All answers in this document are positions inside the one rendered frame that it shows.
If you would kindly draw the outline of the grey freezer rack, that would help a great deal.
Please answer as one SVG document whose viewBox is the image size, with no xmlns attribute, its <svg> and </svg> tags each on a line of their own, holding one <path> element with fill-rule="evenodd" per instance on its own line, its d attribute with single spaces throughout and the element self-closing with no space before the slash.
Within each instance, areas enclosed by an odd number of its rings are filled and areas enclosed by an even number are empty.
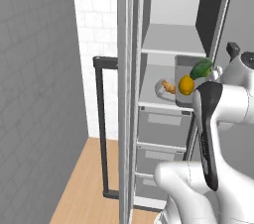
<svg viewBox="0 0 254 224">
<path fill-rule="evenodd" d="M 155 86 L 161 79 L 173 83 L 175 81 L 175 69 L 172 66 L 148 64 L 145 70 L 138 104 L 149 108 L 186 110 L 191 112 L 192 108 L 178 106 L 174 95 L 170 95 L 169 100 L 159 98 L 156 95 Z"/>
<path fill-rule="evenodd" d="M 205 56 L 195 26 L 151 24 L 142 46 L 143 53 Z"/>
</svg>

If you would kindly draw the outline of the grey fridge freezer cabinet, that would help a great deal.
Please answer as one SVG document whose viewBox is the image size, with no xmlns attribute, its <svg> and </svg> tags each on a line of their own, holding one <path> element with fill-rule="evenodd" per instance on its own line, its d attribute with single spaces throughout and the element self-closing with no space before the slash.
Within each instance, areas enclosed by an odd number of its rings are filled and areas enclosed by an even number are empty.
<svg viewBox="0 0 254 224">
<path fill-rule="evenodd" d="M 142 46 L 148 28 L 151 24 L 195 26 L 205 51 L 205 56 L 203 57 L 215 57 L 221 35 L 222 23 L 225 18 L 227 1 L 228 0 L 143 0 Z M 165 65 L 175 68 L 177 56 L 143 53 L 142 46 L 139 97 L 147 65 Z M 136 157 L 137 143 L 139 142 L 139 109 L 141 107 L 142 106 L 138 104 Z M 189 160 L 191 158 L 194 137 L 195 120 L 191 111 L 187 148 L 182 161 Z"/>
</svg>

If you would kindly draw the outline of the clear vegetable container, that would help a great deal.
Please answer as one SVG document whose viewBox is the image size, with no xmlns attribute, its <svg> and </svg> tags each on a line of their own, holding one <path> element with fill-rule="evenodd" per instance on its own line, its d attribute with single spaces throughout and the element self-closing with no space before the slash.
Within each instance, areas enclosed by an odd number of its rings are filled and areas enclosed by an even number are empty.
<svg viewBox="0 0 254 224">
<path fill-rule="evenodd" d="M 176 87 L 176 104 L 180 107 L 192 108 L 192 98 L 191 95 L 182 95 L 179 92 L 179 81 L 184 75 L 190 75 L 192 68 L 195 64 L 202 58 L 202 56 L 176 56 L 176 66 L 175 66 L 175 87 Z M 207 80 L 207 77 L 201 77 L 194 81 L 194 89 L 200 86 Z"/>
</svg>

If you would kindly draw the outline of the grey freezer door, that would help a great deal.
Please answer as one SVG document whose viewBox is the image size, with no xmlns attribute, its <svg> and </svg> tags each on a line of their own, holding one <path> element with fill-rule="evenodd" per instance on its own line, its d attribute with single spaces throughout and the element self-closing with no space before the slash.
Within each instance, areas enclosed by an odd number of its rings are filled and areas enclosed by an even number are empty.
<svg viewBox="0 0 254 224">
<path fill-rule="evenodd" d="M 119 224 L 131 224 L 143 0 L 117 0 Z"/>
</svg>

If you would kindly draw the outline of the green broccoli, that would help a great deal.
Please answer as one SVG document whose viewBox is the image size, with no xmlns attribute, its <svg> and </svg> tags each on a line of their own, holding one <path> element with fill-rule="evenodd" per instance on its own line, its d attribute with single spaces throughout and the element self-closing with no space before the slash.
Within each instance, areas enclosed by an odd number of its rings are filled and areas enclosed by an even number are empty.
<svg viewBox="0 0 254 224">
<path fill-rule="evenodd" d="M 208 57 L 202 57 L 190 71 L 190 77 L 196 80 L 201 77 L 207 77 L 211 73 L 212 61 Z"/>
</svg>

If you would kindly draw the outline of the grey fridge door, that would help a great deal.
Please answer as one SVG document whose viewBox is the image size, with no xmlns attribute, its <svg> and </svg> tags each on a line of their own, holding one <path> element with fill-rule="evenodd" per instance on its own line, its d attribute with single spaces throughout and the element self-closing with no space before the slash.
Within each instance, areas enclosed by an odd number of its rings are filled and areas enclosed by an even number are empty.
<svg viewBox="0 0 254 224">
<path fill-rule="evenodd" d="M 230 0 L 214 65 L 226 68 L 229 64 L 229 42 L 242 53 L 254 52 L 254 0 Z"/>
</svg>

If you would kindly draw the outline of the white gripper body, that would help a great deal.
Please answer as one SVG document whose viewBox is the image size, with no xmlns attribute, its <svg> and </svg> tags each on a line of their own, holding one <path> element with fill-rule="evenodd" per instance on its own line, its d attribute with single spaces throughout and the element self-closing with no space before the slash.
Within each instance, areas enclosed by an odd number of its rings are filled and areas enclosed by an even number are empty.
<svg viewBox="0 0 254 224">
<path fill-rule="evenodd" d="M 218 78 L 222 75 L 223 69 L 221 66 L 216 66 L 212 71 L 212 80 L 217 81 Z"/>
</svg>

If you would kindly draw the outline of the clear meat container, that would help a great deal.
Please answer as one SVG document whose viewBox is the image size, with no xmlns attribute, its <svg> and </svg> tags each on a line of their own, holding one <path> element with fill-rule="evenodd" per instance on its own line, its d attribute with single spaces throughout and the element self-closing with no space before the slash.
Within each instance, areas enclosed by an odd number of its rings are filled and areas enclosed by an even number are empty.
<svg viewBox="0 0 254 224">
<path fill-rule="evenodd" d="M 176 93 L 175 94 L 172 94 L 170 92 L 167 92 L 165 89 L 164 89 L 164 86 L 162 85 L 162 81 L 165 80 L 165 79 L 160 79 L 156 85 L 155 85 L 155 93 L 156 95 L 161 98 L 161 99 L 164 99 L 164 100 L 168 100 L 168 101 L 174 101 L 176 99 Z"/>
</svg>

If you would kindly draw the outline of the grey freezer drawer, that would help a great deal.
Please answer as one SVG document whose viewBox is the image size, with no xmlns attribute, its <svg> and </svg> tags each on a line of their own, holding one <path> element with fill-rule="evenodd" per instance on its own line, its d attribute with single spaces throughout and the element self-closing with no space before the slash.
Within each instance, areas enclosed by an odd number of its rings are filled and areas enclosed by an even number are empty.
<svg viewBox="0 0 254 224">
<path fill-rule="evenodd" d="M 137 143 L 136 172 L 153 174 L 161 162 L 181 161 L 185 147 L 165 146 L 151 143 Z"/>
<path fill-rule="evenodd" d="M 135 173 L 134 205 L 154 209 L 163 209 L 167 194 L 159 188 L 151 174 Z"/>
<path fill-rule="evenodd" d="M 190 111 L 142 106 L 139 109 L 138 141 L 185 150 L 190 124 Z"/>
</svg>

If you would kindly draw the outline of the yellow lemon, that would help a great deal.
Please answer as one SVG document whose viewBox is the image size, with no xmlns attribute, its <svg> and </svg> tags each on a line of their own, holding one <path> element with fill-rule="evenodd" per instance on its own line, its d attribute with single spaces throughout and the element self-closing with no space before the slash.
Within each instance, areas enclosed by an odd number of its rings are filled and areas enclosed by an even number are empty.
<svg viewBox="0 0 254 224">
<path fill-rule="evenodd" d="M 184 75 L 179 81 L 179 92 L 182 95 L 191 95 L 194 90 L 194 80 L 189 75 Z"/>
</svg>

